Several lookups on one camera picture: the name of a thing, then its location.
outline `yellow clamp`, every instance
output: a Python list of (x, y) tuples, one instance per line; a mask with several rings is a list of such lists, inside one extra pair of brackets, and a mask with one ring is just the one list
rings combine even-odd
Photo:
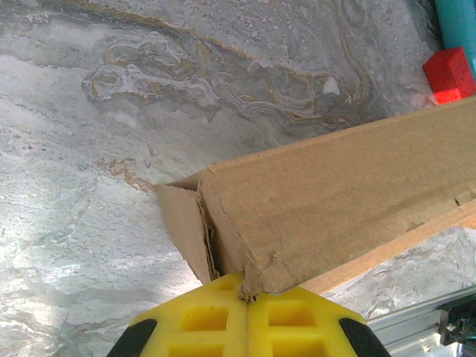
[(302, 288), (239, 300), (228, 274), (138, 316), (107, 357), (390, 357), (359, 314)]

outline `cardboard end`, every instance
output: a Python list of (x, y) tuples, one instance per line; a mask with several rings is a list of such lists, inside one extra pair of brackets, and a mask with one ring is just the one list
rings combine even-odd
[(203, 218), (199, 195), (194, 190), (183, 188), (193, 187), (194, 180), (196, 176), (191, 176), (179, 183), (176, 181), (173, 185), (157, 185), (155, 190), (173, 244), (197, 278), (206, 284), (219, 275), (214, 268), (210, 251), (210, 229)]
[(201, 174), (202, 174), (202, 171), (198, 171), (197, 173), (194, 173), (193, 175), (172, 181), (169, 184), (167, 184), (167, 186), (183, 188), (184, 190), (197, 191)]

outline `red cube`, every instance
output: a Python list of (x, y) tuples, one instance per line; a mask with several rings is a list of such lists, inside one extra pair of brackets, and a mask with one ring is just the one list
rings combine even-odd
[(423, 71), (439, 104), (471, 97), (476, 92), (468, 59), (462, 47), (436, 52)]

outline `marble surface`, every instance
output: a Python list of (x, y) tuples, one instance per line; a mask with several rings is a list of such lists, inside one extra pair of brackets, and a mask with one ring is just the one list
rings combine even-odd
[[(411, 0), (0, 0), (0, 356), (105, 356), (134, 315), (199, 286), (152, 184), (433, 105), (433, 16)], [(374, 317), (471, 285), (475, 239), (452, 228), (327, 296)]]

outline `blue tube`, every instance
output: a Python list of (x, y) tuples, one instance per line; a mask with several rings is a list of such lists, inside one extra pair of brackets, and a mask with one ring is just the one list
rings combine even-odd
[(463, 47), (476, 80), (475, 0), (435, 0), (445, 48)]

